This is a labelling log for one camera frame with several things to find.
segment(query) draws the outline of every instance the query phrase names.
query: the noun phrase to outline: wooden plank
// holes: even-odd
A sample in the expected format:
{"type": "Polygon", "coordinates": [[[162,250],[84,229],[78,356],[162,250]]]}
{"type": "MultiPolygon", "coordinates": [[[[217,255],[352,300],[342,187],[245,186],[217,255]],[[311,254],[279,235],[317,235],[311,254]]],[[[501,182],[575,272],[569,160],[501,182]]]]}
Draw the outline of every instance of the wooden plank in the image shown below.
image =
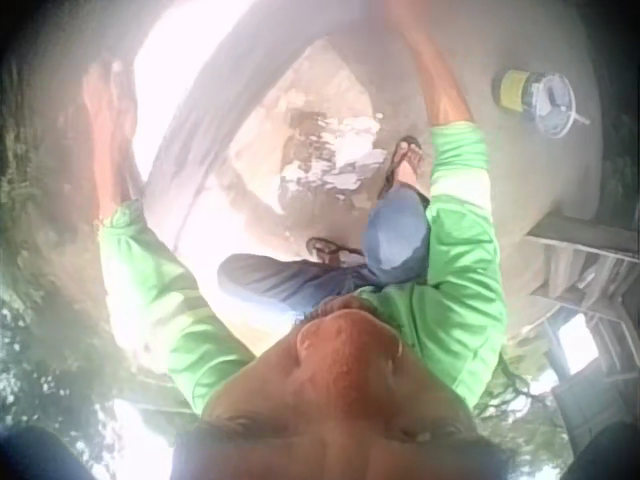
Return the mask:
{"type": "Polygon", "coordinates": [[[572,246],[559,245],[552,248],[551,258],[549,259],[549,295],[552,298],[560,295],[569,285],[574,282],[571,279],[573,272],[574,256],[584,255],[572,246]]]}
{"type": "Polygon", "coordinates": [[[558,297],[552,298],[549,295],[548,285],[544,284],[534,290],[531,295],[535,297],[546,298],[547,300],[557,303],[558,305],[561,305],[563,307],[574,308],[585,313],[593,313],[610,320],[620,321],[615,308],[613,307],[611,302],[606,299],[598,298],[591,305],[589,305],[588,308],[583,308],[582,302],[584,301],[585,293],[577,287],[569,287],[558,297]]]}
{"type": "Polygon", "coordinates": [[[549,214],[531,229],[528,237],[557,246],[573,246],[640,263],[638,232],[606,227],[587,220],[549,214]]]}
{"type": "Polygon", "coordinates": [[[609,277],[613,267],[619,263],[616,257],[602,256],[598,259],[596,272],[593,280],[587,285],[586,295],[582,301],[582,308],[589,308],[595,300],[602,294],[604,288],[609,283],[609,277]]]}

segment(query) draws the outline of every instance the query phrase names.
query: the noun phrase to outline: sandal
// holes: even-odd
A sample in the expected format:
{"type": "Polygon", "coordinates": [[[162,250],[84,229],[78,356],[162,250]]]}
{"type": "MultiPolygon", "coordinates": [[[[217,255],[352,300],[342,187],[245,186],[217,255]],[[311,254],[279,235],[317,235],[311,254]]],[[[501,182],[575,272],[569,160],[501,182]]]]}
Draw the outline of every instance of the sandal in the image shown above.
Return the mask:
{"type": "Polygon", "coordinates": [[[350,255],[357,255],[364,258],[364,254],[362,250],[357,248],[343,247],[342,245],[338,245],[331,240],[327,240],[326,238],[313,237],[307,240],[307,252],[314,258],[318,258],[322,261],[322,263],[330,264],[324,260],[325,258],[331,258],[337,256],[340,258],[341,253],[347,253],[350,255]]]}
{"type": "MultiPolygon", "coordinates": [[[[380,190],[380,193],[378,194],[378,199],[381,199],[382,197],[384,197],[386,195],[386,193],[391,190],[391,187],[393,187],[393,179],[396,173],[396,170],[398,169],[398,167],[402,164],[402,162],[407,161],[407,154],[409,153],[409,147],[414,146],[417,147],[421,152],[422,152],[422,145],[420,145],[420,142],[418,141],[418,139],[412,135],[407,135],[406,137],[402,137],[398,143],[396,143],[396,148],[393,151],[393,155],[391,156],[391,165],[389,165],[389,170],[387,171],[385,177],[384,177],[384,184],[382,185],[382,190],[380,190]],[[401,143],[406,143],[407,144],[407,151],[406,153],[404,153],[403,155],[400,156],[400,158],[398,158],[396,161],[394,161],[394,159],[396,158],[397,154],[398,154],[398,148],[400,148],[400,144],[401,143]]],[[[420,166],[420,162],[423,160],[423,158],[421,157],[418,162],[412,163],[412,162],[408,162],[409,166],[411,167],[411,169],[416,173],[416,175],[418,174],[418,168],[420,166]]]]}

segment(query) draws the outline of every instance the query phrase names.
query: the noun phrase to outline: blue jeans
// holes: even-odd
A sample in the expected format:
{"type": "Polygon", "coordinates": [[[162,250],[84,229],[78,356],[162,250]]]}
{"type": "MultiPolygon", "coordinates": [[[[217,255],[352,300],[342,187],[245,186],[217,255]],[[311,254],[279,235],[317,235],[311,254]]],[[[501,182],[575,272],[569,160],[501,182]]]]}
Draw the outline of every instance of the blue jeans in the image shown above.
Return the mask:
{"type": "Polygon", "coordinates": [[[426,277],[429,201],[412,188],[393,187],[371,211],[363,237],[366,263],[332,267],[301,260],[282,262],[251,254],[231,255],[220,264],[223,292],[279,312],[304,315],[330,297],[362,287],[382,289],[426,277]]]}

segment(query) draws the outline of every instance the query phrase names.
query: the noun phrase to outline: foot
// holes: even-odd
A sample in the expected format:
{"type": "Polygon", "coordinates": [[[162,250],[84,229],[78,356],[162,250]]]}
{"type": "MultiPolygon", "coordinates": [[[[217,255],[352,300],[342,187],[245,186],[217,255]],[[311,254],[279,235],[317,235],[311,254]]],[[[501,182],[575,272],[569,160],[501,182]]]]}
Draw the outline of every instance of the foot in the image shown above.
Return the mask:
{"type": "Polygon", "coordinates": [[[345,263],[352,263],[355,257],[357,259],[364,258],[360,250],[342,247],[331,240],[317,237],[310,238],[307,241],[307,251],[318,262],[331,267],[341,267],[345,263]]]}
{"type": "Polygon", "coordinates": [[[413,188],[418,188],[418,168],[423,160],[422,150],[415,144],[400,142],[396,157],[392,160],[397,165],[393,172],[393,185],[404,183],[413,188]]]}
{"type": "Polygon", "coordinates": [[[396,145],[391,165],[378,198],[382,198],[395,185],[403,183],[418,188],[418,169],[423,161],[422,147],[417,139],[404,137],[396,145]]]}

